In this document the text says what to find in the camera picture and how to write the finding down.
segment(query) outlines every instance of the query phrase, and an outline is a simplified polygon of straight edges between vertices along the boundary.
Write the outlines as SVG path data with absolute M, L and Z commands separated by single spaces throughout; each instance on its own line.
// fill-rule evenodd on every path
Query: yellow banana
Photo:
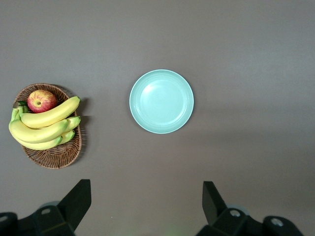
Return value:
M 67 129 L 65 129 L 64 133 L 65 132 L 68 132 L 72 129 L 74 129 L 75 127 L 77 127 L 80 122 L 81 122 L 81 117 L 80 116 L 75 116 L 75 117 L 69 117 L 67 118 L 66 120 L 69 121 L 69 124 L 68 124 L 68 127 Z
M 36 144 L 50 141 L 60 136 L 69 124 L 68 120 L 63 119 L 43 129 L 32 129 L 21 121 L 20 113 L 22 109 L 22 107 L 13 109 L 9 130 L 14 138 L 18 138 L 27 143 Z
M 73 139 L 74 135 L 75 135 L 74 130 L 64 132 L 63 134 L 61 134 L 63 139 L 61 140 L 60 144 L 65 144 L 65 143 L 69 142 L 71 139 Z
M 79 106 L 80 98 L 71 97 L 55 108 L 42 113 L 23 113 L 20 111 L 22 122 L 30 128 L 41 128 L 50 126 L 60 120 L 67 118 Z
M 46 149 L 50 149 L 53 148 L 55 146 L 57 146 L 58 144 L 61 143 L 61 141 L 63 140 L 62 136 L 58 136 L 55 139 L 52 139 L 50 141 L 44 142 L 44 143 L 38 143 L 38 144 L 30 144 L 27 142 L 24 142 L 22 140 L 19 140 L 18 138 L 14 137 L 16 141 L 18 141 L 21 145 L 29 148 L 29 149 L 33 149 L 33 150 L 46 150 Z

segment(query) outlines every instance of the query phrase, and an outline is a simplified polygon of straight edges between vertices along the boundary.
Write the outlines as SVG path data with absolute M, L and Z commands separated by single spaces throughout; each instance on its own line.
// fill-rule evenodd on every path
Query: oval basket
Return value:
M 28 96 L 38 89 L 47 90 L 53 93 L 57 98 L 58 105 L 70 98 L 63 89 L 56 85 L 38 83 L 29 85 L 22 89 L 16 96 L 13 106 L 17 101 L 27 101 Z M 74 111 L 70 117 L 76 115 L 77 113 Z M 74 131 L 75 135 L 73 139 L 65 144 L 61 144 L 47 150 L 33 150 L 22 146 L 23 151 L 30 160 L 35 162 L 37 165 L 48 169 L 60 169 L 69 166 L 78 158 L 82 148 L 80 126 L 77 126 Z

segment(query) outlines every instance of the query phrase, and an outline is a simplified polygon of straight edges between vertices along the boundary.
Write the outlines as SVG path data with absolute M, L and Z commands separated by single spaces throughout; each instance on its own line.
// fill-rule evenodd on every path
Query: plastic plate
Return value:
M 134 84 L 129 99 L 136 122 L 147 131 L 171 133 L 181 128 L 193 110 L 193 93 L 188 82 L 170 70 L 153 70 Z

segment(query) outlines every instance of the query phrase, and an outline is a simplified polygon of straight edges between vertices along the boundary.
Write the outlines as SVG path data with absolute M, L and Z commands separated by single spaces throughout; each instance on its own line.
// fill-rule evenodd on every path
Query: round plate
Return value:
M 193 110 L 193 93 L 188 82 L 170 70 L 153 70 L 134 84 L 129 99 L 136 122 L 157 134 L 181 128 Z

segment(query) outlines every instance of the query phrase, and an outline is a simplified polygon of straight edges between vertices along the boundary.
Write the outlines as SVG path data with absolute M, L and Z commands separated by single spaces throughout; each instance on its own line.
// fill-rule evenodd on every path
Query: plate rim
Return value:
M 166 71 L 166 72 L 171 72 L 173 74 L 175 74 L 176 76 L 180 77 L 186 84 L 187 84 L 187 88 L 189 88 L 189 93 L 191 93 L 191 109 L 188 113 L 188 117 L 187 119 L 185 120 L 185 122 L 183 122 L 183 124 L 181 124 L 179 127 L 176 127 L 176 129 L 172 129 L 170 131 L 161 131 L 161 132 L 157 132 L 157 131 L 153 131 L 153 130 L 150 130 L 146 127 L 144 127 L 135 117 L 134 113 L 133 113 L 133 108 L 132 108 L 132 105 L 131 105 L 131 98 L 132 98 L 132 95 L 133 95 L 133 92 L 135 90 L 135 87 L 137 86 L 137 84 L 143 79 L 143 77 L 147 76 L 148 74 L 151 74 L 151 73 L 154 73 L 154 72 L 158 72 L 158 71 Z M 151 133 L 155 133 L 155 134 L 169 134 L 169 133 L 172 133 L 172 132 L 175 132 L 177 130 L 179 130 L 180 128 L 182 128 L 190 119 L 191 115 L 192 115 L 192 112 L 193 112 L 193 109 L 194 109 L 194 94 L 193 94 L 193 91 L 192 91 L 192 88 L 190 86 L 190 84 L 188 83 L 188 81 L 182 76 L 180 75 L 179 73 L 175 72 L 175 71 L 172 71 L 172 70 L 168 70 L 168 69 L 155 69 L 155 70 L 151 70 L 151 71 L 148 71 L 146 72 L 145 74 L 143 74 L 142 76 L 139 77 L 139 79 L 137 79 L 137 81 L 134 83 L 134 85 L 132 86 L 132 89 L 130 91 L 130 95 L 129 95 L 129 108 L 130 108 L 130 112 L 131 112 L 131 115 L 132 117 L 134 118 L 134 120 L 136 121 L 136 123 L 138 125 L 140 125 L 140 127 L 142 127 L 143 129 L 151 132 Z

